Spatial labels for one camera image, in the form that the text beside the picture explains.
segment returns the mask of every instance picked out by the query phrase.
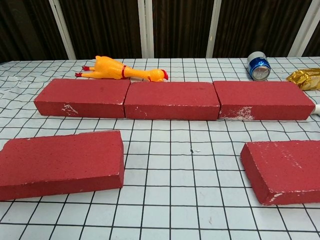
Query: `white grid mat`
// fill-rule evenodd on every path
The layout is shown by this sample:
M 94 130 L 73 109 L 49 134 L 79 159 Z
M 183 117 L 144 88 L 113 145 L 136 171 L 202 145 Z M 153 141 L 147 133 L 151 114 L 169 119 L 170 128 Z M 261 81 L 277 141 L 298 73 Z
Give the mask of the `white grid mat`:
M 268 58 L 269 81 L 319 68 L 320 57 Z M 244 58 L 120 59 L 171 81 L 250 81 Z M 176 121 L 41 116 L 33 99 L 94 60 L 0 65 L 0 149 L 13 138 L 119 129 L 124 187 L 0 202 L 2 240 L 320 240 L 320 204 L 262 206 L 239 155 L 248 141 L 320 140 L 306 121 Z M 306 91 L 320 104 L 320 91 Z

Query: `brick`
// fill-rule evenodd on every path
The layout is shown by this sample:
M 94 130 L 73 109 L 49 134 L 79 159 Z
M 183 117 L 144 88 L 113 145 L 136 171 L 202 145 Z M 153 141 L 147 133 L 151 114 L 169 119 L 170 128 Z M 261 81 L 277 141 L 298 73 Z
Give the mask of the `brick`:
M 215 81 L 220 119 L 305 120 L 315 104 L 286 81 Z
M 130 80 L 53 79 L 35 98 L 41 115 L 124 118 Z
M 248 142 L 240 156 L 261 204 L 320 202 L 320 141 Z
M 0 201 L 121 188 L 121 134 L 12 139 L 0 152 L 0 169 Z
M 125 103 L 129 119 L 216 120 L 220 104 L 208 82 L 137 82 Z

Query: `curtain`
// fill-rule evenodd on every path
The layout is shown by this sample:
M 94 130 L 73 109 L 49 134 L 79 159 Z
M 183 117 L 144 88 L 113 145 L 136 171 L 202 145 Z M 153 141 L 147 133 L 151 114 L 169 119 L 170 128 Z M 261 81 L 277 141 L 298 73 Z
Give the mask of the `curtain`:
M 213 0 L 153 0 L 156 58 L 205 58 Z
M 286 57 L 311 0 L 223 0 L 213 58 Z
M 66 59 L 47 0 L 0 0 L 0 62 Z
M 319 57 L 320 56 L 320 22 L 316 26 L 314 33 L 306 46 L 303 57 Z
M 77 59 L 141 58 L 137 0 L 59 0 Z

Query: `blue can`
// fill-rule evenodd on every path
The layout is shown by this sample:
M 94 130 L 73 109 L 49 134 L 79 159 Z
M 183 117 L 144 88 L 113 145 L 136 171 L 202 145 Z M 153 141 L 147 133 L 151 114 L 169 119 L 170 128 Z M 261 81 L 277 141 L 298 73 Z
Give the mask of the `blue can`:
M 270 64 L 262 51 L 251 53 L 246 61 L 248 72 L 253 80 L 266 80 L 270 74 Z

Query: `gold foil package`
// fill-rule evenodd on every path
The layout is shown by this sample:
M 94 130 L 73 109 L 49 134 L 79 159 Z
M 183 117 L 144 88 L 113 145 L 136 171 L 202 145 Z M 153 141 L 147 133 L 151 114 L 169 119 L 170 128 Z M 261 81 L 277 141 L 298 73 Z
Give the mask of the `gold foil package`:
M 320 89 L 320 68 L 295 71 L 286 80 L 295 83 L 303 91 Z

